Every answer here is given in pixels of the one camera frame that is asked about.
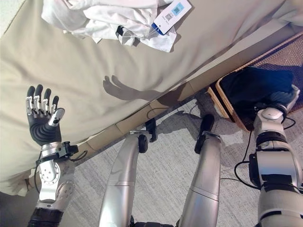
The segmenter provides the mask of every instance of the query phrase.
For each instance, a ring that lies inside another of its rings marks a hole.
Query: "black wheel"
[[[138,140],[139,140],[139,152],[143,154],[147,151],[148,148],[147,138],[144,135],[140,135]]]

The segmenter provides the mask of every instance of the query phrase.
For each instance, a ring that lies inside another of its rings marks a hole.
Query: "wire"
[[[233,178],[220,178],[220,180],[233,180],[233,181],[239,181],[239,180],[233,179]]]
[[[294,120],[294,119],[291,119],[291,118],[289,118],[289,117],[286,117],[286,119],[291,120],[291,121],[293,122],[293,124],[291,124],[291,125],[287,126],[286,128],[283,128],[284,130],[285,130],[285,129],[289,129],[289,128],[293,127],[293,126],[296,124],[296,122],[295,122],[295,120]]]
[[[41,158],[41,154],[42,154],[42,151],[40,151],[40,155],[39,155],[39,158],[38,160],[40,160]],[[36,191],[40,194],[40,191],[38,189],[38,186],[37,186],[37,181],[36,181],[36,175],[37,175],[37,169],[38,169],[38,164],[36,164],[36,167],[35,167],[35,173],[34,173],[34,184],[35,184],[35,188],[36,188]]]
[[[244,157],[243,157],[242,162],[244,162],[244,160],[245,160],[245,158],[246,158],[246,155],[247,155],[248,148],[250,147],[250,138],[249,138],[249,140],[248,140],[248,144],[247,144],[246,151],[245,151],[245,155],[244,155]]]
[[[69,160],[72,161],[72,162],[79,161],[79,160],[83,159],[87,155],[87,153],[88,153],[88,151],[85,150],[79,156],[77,156],[76,158],[74,158],[74,159],[69,158]]]
[[[259,187],[253,186],[253,185],[251,185],[251,184],[249,184],[249,183],[246,183],[245,181],[243,181],[243,180],[238,176],[238,174],[237,174],[237,167],[238,167],[239,165],[241,165],[241,164],[244,164],[244,163],[249,163],[249,161],[242,161],[242,162],[239,162],[239,163],[237,163],[237,164],[235,165],[233,171],[234,171],[234,173],[235,173],[236,178],[237,178],[242,184],[248,186],[249,188],[253,188],[253,189],[258,189],[258,190],[260,190]]]

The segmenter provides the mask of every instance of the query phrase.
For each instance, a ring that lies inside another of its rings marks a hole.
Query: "beige bed sheet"
[[[89,38],[64,35],[40,18],[42,1],[27,0],[0,42],[0,180],[12,183],[1,191],[19,193],[24,187],[18,186],[20,173],[33,167],[39,152],[24,108],[30,85],[43,84],[60,97],[59,106],[66,110],[62,139],[80,141],[123,124],[121,120],[199,75],[203,66],[258,28],[270,21],[281,23],[281,28],[294,14],[282,0],[191,3],[193,9],[176,25],[173,51],[165,53],[143,44],[95,44]]]

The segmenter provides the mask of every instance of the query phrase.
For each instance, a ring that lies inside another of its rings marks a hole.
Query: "floor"
[[[233,167],[243,158],[249,133],[221,118],[210,96],[201,91],[157,118],[158,140],[150,143],[148,151],[140,154],[138,159],[133,207],[135,221],[174,225],[180,218],[199,158],[194,153],[194,146],[200,117],[206,113],[215,115],[213,131],[220,134],[223,141],[221,177],[234,177]],[[303,111],[294,112],[291,117],[297,124],[288,129],[286,135],[294,153],[303,160]],[[98,225],[107,178],[123,141],[111,144],[76,168],[76,191],[66,213],[82,227]],[[249,153],[253,151],[252,137]],[[239,175],[248,182],[248,166],[241,166]],[[231,180],[221,180],[220,190],[217,226],[254,226],[257,222],[259,191]]]

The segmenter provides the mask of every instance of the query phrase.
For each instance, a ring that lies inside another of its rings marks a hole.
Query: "price tag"
[[[187,0],[174,0],[156,17],[152,26],[158,32],[160,30],[163,35],[167,33],[190,9],[191,5]]]

